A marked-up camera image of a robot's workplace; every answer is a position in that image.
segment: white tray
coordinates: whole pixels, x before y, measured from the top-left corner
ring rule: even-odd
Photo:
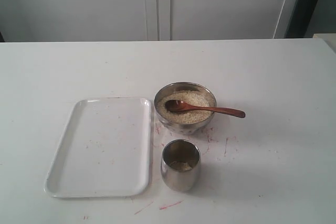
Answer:
[[[132,196],[149,181],[151,102],[83,100],[75,105],[45,183],[53,197]]]

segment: white cabinet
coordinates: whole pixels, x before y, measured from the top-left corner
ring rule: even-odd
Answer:
[[[0,0],[6,41],[282,38],[296,0]]]

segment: spoon handle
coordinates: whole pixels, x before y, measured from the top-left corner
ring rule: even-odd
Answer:
[[[241,110],[229,109],[229,108],[218,108],[218,107],[197,107],[192,106],[193,110],[208,110],[213,111],[221,114],[232,115],[238,118],[244,118],[245,112]]]

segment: stainless steel cup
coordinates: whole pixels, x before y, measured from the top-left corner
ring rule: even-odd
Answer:
[[[163,149],[161,175],[165,184],[175,191],[187,191],[198,180],[201,153],[193,143],[178,139]]]

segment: cup rim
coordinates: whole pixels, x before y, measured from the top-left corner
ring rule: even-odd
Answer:
[[[175,142],[187,142],[187,143],[192,144],[192,145],[196,148],[196,150],[198,151],[198,156],[199,156],[199,158],[198,158],[198,161],[197,161],[197,163],[196,163],[196,165],[195,165],[194,167],[192,167],[192,168],[189,169],[189,170],[176,170],[176,169],[172,168],[169,164],[166,163],[166,161],[165,161],[164,158],[163,158],[163,154],[164,154],[166,148],[167,148],[169,145],[171,145],[172,143],[175,143]],[[171,170],[173,170],[173,171],[175,171],[175,172],[178,172],[178,173],[186,173],[186,172],[190,172],[191,170],[193,170],[193,169],[200,163],[200,161],[201,161],[201,151],[200,151],[200,149],[199,149],[194,143],[192,143],[192,142],[190,142],[190,141],[188,141],[188,140],[186,140],[186,139],[175,139],[175,140],[170,141],[169,143],[167,143],[166,146],[163,148],[163,150],[162,150],[162,155],[161,155],[161,160],[162,160],[162,162],[164,162],[164,164],[165,164],[169,169],[171,169]]]
[[[162,88],[156,93],[156,95],[155,95],[155,97],[154,97],[154,108],[155,108],[156,112],[157,112],[162,118],[164,118],[165,120],[167,120],[167,121],[169,121],[169,122],[171,122],[171,123],[177,124],[177,125],[190,126],[190,125],[195,125],[195,124],[197,124],[197,123],[203,123],[203,122],[205,122],[206,120],[208,120],[211,116],[213,116],[213,115],[215,114],[215,112],[211,112],[210,116],[208,116],[206,119],[204,119],[204,120],[202,120],[202,121],[199,121],[199,122],[195,122],[195,123],[176,123],[176,122],[174,122],[174,121],[171,121],[171,120],[165,118],[165,117],[159,112],[159,110],[157,109],[157,107],[158,107],[158,106],[157,106],[158,101],[156,101],[157,96],[158,96],[157,94],[159,94],[162,90],[164,90],[165,88],[167,88],[167,87],[169,87],[169,86],[172,86],[172,85],[175,85],[175,84],[180,84],[180,83],[181,83],[181,84],[192,84],[192,85],[196,85],[196,86],[199,86],[199,87],[205,89],[205,90],[206,90],[207,92],[209,92],[209,94],[214,98],[214,100],[215,100],[215,106],[217,106],[217,100],[216,100],[216,97],[215,97],[214,94],[212,94],[212,92],[211,92],[209,89],[207,89],[206,87],[204,87],[204,86],[202,86],[202,85],[200,85],[200,84],[193,83],[193,82],[188,82],[188,81],[178,81],[178,82],[173,82],[173,83],[170,83],[170,84],[168,84],[168,85],[162,87]]]

